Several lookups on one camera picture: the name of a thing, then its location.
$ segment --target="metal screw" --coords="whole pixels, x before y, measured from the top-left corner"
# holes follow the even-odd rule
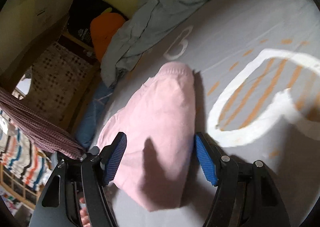
[[[222,157],[221,157],[221,160],[222,160],[223,162],[229,162],[229,161],[230,161],[230,158],[229,158],[228,156],[222,156]]]
[[[66,164],[66,163],[65,163],[64,161],[60,161],[60,162],[58,163],[58,168],[64,167],[65,164]]]
[[[99,159],[99,156],[94,156],[93,158],[91,158],[90,160],[92,161],[92,162],[95,162],[95,161],[97,161]]]
[[[256,164],[257,167],[263,167],[263,163],[261,161],[259,161],[259,160],[257,160],[255,162],[255,164]]]

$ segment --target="light blue cloth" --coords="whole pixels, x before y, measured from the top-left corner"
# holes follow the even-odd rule
[[[116,69],[132,70],[140,55],[208,0],[139,0],[140,8],[113,36],[102,58],[101,77],[107,86]]]
[[[76,130],[75,138],[83,148],[90,147],[98,120],[112,93],[113,89],[100,82]]]

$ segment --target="mattress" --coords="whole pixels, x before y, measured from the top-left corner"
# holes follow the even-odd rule
[[[196,130],[234,159],[264,161],[298,226],[319,197],[319,21],[311,0],[209,1],[118,83],[93,145],[164,63],[186,63],[195,74]],[[194,227],[203,225],[215,190],[193,157],[180,208],[147,212],[115,186],[107,197],[120,227]]]

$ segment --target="orange cushion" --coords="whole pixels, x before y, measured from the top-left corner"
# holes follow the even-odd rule
[[[111,38],[124,23],[124,18],[118,13],[102,13],[91,21],[90,33],[99,62],[101,62]]]

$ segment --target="pink cloth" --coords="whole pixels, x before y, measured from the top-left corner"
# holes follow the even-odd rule
[[[195,133],[193,82],[187,65],[164,64],[99,136],[102,150],[119,131],[127,135],[114,183],[148,211],[180,206]]]

